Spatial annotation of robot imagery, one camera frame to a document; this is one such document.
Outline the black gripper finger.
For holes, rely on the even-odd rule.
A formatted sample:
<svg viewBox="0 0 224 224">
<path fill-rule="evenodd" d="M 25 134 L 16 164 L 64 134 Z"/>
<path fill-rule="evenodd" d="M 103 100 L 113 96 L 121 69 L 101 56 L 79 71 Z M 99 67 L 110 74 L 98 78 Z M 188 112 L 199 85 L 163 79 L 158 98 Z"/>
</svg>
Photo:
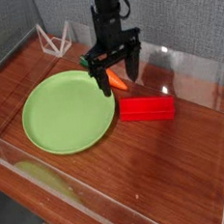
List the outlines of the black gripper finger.
<svg viewBox="0 0 224 224">
<path fill-rule="evenodd" d="M 90 65 L 89 74 L 96 79 L 98 87 L 103 91 L 103 94 L 107 97 L 111 96 L 111 87 L 109 86 L 109 77 L 106 74 L 104 66 Z"/>
<path fill-rule="evenodd" d="M 126 74 L 133 82 L 135 82 L 139 76 L 139 52 L 139 45 L 134 46 L 131 50 L 126 52 Z"/>
</svg>

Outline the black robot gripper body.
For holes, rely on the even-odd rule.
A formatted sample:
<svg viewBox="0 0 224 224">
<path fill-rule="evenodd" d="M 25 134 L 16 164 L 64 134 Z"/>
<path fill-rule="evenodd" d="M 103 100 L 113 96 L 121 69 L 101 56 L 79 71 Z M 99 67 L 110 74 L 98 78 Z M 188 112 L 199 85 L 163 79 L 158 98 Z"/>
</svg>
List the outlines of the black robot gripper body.
<svg viewBox="0 0 224 224">
<path fill-rule="evenodd" d="M 85 54 L 89 67 L 114 65 L 118 61 L 140 51 L 140 30 L 122 30 L 120 8 L 112 10 L 110 14 L 98 13 L 92 7 L 97 41 L 89 52 Z"/>
</svg>

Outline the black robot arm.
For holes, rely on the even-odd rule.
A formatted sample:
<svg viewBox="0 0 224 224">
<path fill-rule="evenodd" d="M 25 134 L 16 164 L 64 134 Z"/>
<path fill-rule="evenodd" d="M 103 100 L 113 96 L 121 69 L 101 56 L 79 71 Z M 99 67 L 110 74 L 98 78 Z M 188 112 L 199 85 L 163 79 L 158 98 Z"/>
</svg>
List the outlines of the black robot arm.
<svg viewBox="0 0 224 224">
<path fill-rule="evenodd" d="M 138 27 L 122 30 L 120 0 L 95 0 L 91 7 L 97 41 L 84 58 L 88 62 L 89 75 L 94 77 L 103 94 L 109 97 L 111 87 L 106 69 L 120 61 L 125 61 L 126 74 L 135 82 L 138 78 L 141 45 Z"/>
</svg>

